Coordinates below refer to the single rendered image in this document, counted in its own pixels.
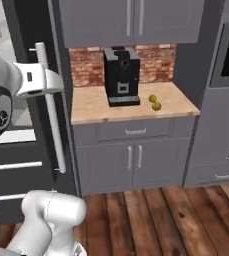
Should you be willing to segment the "grey drawer front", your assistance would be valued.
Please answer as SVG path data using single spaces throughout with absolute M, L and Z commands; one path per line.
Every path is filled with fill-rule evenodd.
M 172 126 L 173 122 L 170 118 L 108 122 L 97 126 L 97 136 L 101 141 L 169 136 L 172 133 Z M 140 135 L 126 135 L 124 131 L 125 128 L 127 130 L 141 130 L 147 128 L 147 132 Z

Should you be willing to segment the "grey wall cupboard door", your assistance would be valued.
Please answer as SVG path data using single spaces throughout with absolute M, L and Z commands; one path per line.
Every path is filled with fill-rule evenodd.
M 67 48 L 133 44 L 126 36 L 126 0 L 60 0 L 63 37 Z
M 205 0 L 145 0 L 143 34 L 139 36 L 140 0 L 135 0 L 136 44 L 195 43 Z

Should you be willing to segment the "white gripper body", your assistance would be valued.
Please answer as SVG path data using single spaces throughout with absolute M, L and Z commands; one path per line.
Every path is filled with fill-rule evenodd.
M 36 75 L 38 95 L 54 94 L 64 90 L 61 76 L 52 70 L 41 67 Z

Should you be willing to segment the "dark fridge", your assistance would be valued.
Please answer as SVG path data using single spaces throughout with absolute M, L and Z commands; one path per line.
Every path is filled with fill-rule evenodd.
M 10 62 L 35 63 L 38 42 L 36 6 L 31 0 L 0 0 L 0 56 Z M 43 128 L 47 107 L 44 97 L 13 101 L 13 116 L 0 136 L 0 222 L 23 220 L 24 194 L 49 190 L 51 168 Z

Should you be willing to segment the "black coffee machine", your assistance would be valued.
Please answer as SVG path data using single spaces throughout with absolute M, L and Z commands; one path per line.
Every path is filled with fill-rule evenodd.
M 103 49 L 105 90 L 110 107 L 140 104 L 140 57 L 131 47 Z

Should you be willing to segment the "dark fridge door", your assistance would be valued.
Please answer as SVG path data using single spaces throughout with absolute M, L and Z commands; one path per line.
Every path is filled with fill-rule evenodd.
M 69 50 L 65 47 L 60 0 L 2 0 L 4 12 L 19 63 L 35 63 L 32 49 L 45 44 L 49 68 L 63 79 L 64 91 L 54 95 L 67 171 L 60 174 L 54 150 L 47 105 L 44 97 L 27 100 L 44 169 L 44 188 L 61 193 L 80 194 L 71 126 L 72 75 Z

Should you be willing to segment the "tall grey cupboard unit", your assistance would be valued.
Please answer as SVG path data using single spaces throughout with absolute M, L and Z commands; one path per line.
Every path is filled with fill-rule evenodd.
M 184 175 L 185 188 L 229 184 L 229 87 L 210 86 L 225 23 L 229 23 L 229 0 L 225 0 L 221 15 L 211 71 Z

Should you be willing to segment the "grey base cupboard door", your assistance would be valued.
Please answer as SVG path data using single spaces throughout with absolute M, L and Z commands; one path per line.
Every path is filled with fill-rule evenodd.
M 189 139 L 144 141 L 135 144 L 133 188 L 148 189 L 180 185 L 189 149 Z M 137 167 L 142 145 L 142 166 Z
M 127 168 L 128 146 L 132 146 L 132 168 Z M 78 171 L 83 195 L 132 189 L 133 144 L 78 147 Z

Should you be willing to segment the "dark fridge drawer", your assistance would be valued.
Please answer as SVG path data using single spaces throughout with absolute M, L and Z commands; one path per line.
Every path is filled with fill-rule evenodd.
M 53 185 L 50 166 L 36 142 L 0 144 L 0 165 L 33 161 L 43 166 L 0 170 L 0 185 Z
M 31 190 L 47 190 L 52 191 L 52 185 L 0 185 L 0 196 L 12 194 L 27 194 Z M 0 201 L 0 223 L 16 224 L 24 220 L 21 210 L 23 199 Z

